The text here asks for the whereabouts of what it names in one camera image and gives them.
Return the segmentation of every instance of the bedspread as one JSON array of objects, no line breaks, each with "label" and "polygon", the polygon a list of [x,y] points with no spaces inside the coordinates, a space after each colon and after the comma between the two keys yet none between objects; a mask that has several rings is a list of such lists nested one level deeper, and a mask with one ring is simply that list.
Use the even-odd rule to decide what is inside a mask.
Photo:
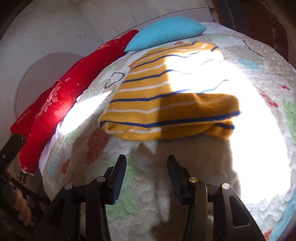
[{"label": "bedspread", "polygon": [[[242,112],[234,121],[236,129],[230,140],[200,134],[170,141],[133,142],[99,128],[99,117],[138,58],[151,49],[193,41],[214,43],[224,55],[224,72],[217,72],[217,76],[227,75],[229,94],[239,99]],[[205,183],[228,182],[266,239],[276,240],[296,205],[293,68],[271,47],[230,30],[207,32],[151,49],[127,55],[106,67],[69,111],[43,171],[49,198],[53,199],[66,183],[82,185],[103,175],[119,154],[125,154],[128,166],[119,199],[107,207],[111,238],[179,240],[187,209],[175,199],[166,170],[166,158],[173,154],[191,175]],[[209,205],[209,233],[211,214]]]}]

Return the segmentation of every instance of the black heart outline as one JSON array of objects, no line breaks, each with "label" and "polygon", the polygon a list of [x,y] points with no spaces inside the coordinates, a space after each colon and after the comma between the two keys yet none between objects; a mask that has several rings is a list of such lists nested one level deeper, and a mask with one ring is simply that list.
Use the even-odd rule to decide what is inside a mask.
[{"label": "black heart outline", "polygon": [[109,87],[111,87],[114,83],[118,82],[118,81],[115,81],[113,82],[111,85],[107,86],[107,83],[109,82],[109,80],[113,77],[114,74],[122,74],[122,77],[120,78],[120,80],[118,81],[121,81],[124,77],[125,77],[125,74],[124,73],[121,73],[121,72],[114,72],[111,77],[108,79],[108,81],[106,82],[105,86],[104,86],[104,89],[108,89]]}]

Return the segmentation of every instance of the red pillow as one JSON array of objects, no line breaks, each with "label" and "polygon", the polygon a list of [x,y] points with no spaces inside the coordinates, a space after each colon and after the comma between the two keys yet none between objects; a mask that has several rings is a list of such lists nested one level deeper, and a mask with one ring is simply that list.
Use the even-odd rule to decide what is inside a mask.
[{"label": "red pillow", "polygon": [[49,94],[57,84],[58,81],[54,83],[54,86],[44,91],[38,97],[38,99],[17,118],[17,120],[10,127],[11,134],[19,133],[26,138],[28,137],[32,125],[34,124],[34,121],[36,119],[35,116],[40,112],[42,106],[45,104],[47,98],[49,97]]},{"label": "red pillow", "polygon": [[83,93],[99,73],[125,54],[130,40],[138,33],[131,30],[119,39],[111,40],[89,56],[74,64],[60,79],[48,100],[37,114],[27,142],[19,153],[20,165],[25,172],[34,173],[40,155],[76,98]]}]

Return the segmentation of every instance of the red fabric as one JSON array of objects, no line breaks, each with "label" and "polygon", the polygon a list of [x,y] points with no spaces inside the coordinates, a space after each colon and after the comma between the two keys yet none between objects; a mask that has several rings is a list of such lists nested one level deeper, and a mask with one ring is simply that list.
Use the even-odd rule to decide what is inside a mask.
[{"label": "red fabric", "polygon": [[41,110],[42,106],[45,104],[46,100],[49,97],[49,94],[54,89],[54,87],[58,84],[58,81],[49,89],[44,91],[38,99],[31,104],[13,123],[10,127],[11,134],[19,133],[24,137],[28,137],[29,132],[32,128],[32,125],[35,122],[35,117]]},{"label": "red fabric", "polygon": [[76,98],[88,88],[91,82],[108,65],[125,54],[130,40],[138,33],[131,30],[119,39],[111,40],[95,52],[81,59],[60,79],[42,107],[27,142],[19,153],[19,161],[25,172],[34,173],[38,168],[40,155],[54,134],[57,124],[63,120]]}]

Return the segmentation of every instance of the hand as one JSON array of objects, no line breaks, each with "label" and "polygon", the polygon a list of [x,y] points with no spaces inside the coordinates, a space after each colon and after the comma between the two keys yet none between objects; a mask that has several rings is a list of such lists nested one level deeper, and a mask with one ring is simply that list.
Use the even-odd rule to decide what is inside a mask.
[{"label": "hand", "polygon": [[[10,171],[6,170],[7,179],[11,180]],[[22,192],[19,189],[15,190],[15,210],[18,211],[19,219],[24,221],[24,225],[28,226],[32,219],[31,209],[28,207],[27,201],[23,198]]]}]

